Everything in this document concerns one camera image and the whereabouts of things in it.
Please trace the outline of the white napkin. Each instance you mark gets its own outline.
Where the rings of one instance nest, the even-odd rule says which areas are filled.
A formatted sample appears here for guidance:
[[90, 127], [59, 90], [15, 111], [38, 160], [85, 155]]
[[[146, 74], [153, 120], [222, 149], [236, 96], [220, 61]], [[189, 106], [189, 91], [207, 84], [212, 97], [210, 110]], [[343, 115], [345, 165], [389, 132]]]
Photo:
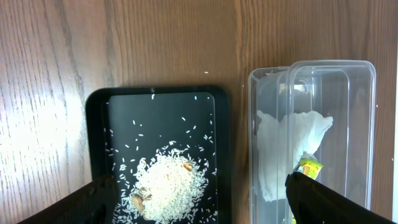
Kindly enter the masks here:
[[278, 121], [269, 114], [257, 111], [261, 122], [257, 130], [259, 151], [258, 176], [262, 197], [266, 202], [285, 199], [285, 180], [292, 170], [287, 156], [296, 167], [301, 159], [314, 158], [325, 133], [333, 126], [333, 117], [324, 117], [316, 111], [294, 113], [292, 119], [292, 148], [286, 148], [287, 117]]

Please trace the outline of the yellow green snack wrapper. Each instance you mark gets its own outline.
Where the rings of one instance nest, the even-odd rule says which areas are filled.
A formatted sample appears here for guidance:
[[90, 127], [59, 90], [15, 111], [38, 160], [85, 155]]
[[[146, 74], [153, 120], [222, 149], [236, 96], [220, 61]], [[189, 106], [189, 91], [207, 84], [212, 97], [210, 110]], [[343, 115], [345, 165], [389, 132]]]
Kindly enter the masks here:
[[313, 159], [301, 159], [286, 179], [286, 196], [292, 211], [292, 223], [322, 223], [317, 212], [318, 202], [313, 185], [322, 169]]

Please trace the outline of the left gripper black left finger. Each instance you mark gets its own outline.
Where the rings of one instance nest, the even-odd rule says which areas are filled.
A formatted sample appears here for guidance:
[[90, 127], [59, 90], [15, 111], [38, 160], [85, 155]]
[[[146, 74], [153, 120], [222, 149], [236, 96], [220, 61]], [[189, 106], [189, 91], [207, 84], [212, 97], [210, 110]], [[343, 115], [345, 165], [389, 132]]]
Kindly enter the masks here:
[[108, 174], [26, 218], [22, 223], [111, 223], [118, 199], [116, 180]]

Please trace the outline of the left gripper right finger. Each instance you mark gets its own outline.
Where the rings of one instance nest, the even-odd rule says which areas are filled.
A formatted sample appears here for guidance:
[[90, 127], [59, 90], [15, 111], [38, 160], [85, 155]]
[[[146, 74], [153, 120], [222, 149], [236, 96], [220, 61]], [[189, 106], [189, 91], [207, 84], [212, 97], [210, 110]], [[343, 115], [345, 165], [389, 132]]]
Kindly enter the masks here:
[[391, 224], [301, 172], [289, 174], [286, 197], [297, 224]]

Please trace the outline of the white rice food scraps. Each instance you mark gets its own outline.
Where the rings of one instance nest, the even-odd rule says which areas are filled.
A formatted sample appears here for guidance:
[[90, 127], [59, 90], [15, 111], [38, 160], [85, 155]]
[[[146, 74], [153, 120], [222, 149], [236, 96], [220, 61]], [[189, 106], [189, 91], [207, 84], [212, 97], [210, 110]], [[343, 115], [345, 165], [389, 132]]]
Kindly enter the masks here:
[[104, 151], [119, 189], [113, 223], [216, 223], [215, 99], [207, 92], [106, 100]]

